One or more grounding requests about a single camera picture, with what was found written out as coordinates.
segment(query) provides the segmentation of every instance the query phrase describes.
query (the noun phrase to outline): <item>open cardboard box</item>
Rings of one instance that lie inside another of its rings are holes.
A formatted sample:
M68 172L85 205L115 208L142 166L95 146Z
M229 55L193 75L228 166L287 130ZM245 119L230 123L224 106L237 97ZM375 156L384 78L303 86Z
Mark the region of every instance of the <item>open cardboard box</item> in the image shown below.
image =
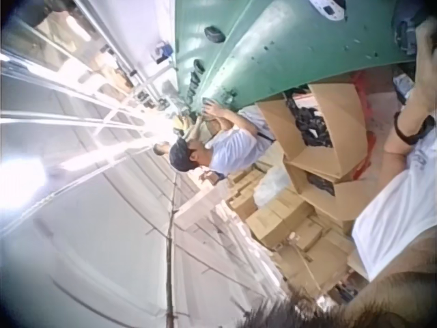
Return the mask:
M364 114L355 86L345 77L309 84L333 148L306 146L282 95L257 102L270 130L293 165L314 174L341 178L367 154Z
M335 196L310 184L307 173L292 165L284 158L284 166L297 194L330 217L340 227L352 227L352 222L360 215L373 198L373 185L357 180L342 182L330 176L319 175L334 184Z

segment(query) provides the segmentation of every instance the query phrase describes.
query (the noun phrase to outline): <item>green metal panel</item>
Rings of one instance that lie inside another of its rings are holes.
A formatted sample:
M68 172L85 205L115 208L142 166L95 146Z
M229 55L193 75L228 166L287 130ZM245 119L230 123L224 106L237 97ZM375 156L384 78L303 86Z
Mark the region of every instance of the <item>green metal panel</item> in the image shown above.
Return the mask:
M408 61L393 41L395 0L347 0L347 19L321 16L308 0L176 0L176 66L186 96L193 61L206 67L193 107L202 96L235 89L242 107L344 72ZM203 32L217 26L222 44Z

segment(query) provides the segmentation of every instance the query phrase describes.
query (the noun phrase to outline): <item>black wristband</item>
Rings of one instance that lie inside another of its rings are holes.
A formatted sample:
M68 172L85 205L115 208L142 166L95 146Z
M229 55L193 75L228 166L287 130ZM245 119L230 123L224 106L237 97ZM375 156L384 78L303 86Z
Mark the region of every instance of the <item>black wristband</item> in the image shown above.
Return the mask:
M421 126L421 129L418 131L418 133L416 133L415 135L411 135L411 136L406 136L406 135L404 135L403 133L402 133L402 131L400 131L400 129L399 129L399 127L398 127L398 125L397 125L397 119L398 119L398 117L399 117L399 115L400 115L400 111L398 111L396 114L395 114L395 131L396 131L396 134L397 134L397 136L403 141L403 142L405 142L407 145L409 145L409 146L413 146L413 145L415 145L415 144L417 144L417 142L420 140L420 139L422 139L422 138L424 138L434 127L435 127L435 125L436 125L436 121L435 121L435 119L432 117L432 116L430 116L430 115L428 115L426 118L425 118L425 121L423 121L423 124L422 124L422 126Z

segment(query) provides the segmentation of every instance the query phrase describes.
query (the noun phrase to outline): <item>black cap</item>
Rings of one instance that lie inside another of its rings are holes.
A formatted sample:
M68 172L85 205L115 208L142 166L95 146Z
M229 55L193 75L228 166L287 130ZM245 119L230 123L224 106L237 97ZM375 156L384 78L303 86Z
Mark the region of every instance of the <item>black cap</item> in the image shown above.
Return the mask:
M170 164L179 172L188 172L199 167L196 162L190 160L191 150L185 139L178 138L176 143L170 148Z

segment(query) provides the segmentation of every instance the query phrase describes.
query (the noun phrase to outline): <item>white plastic bag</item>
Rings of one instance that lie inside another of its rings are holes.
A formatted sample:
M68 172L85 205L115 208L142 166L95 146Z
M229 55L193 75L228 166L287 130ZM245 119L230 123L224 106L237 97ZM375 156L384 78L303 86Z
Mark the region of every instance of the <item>white plastic bag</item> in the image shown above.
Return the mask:
M253 194L255 204L257 204L258 208L265 206L270 200L275 198L282 189L290 186L291 183L292 181L283 165L272 167L255 188Z

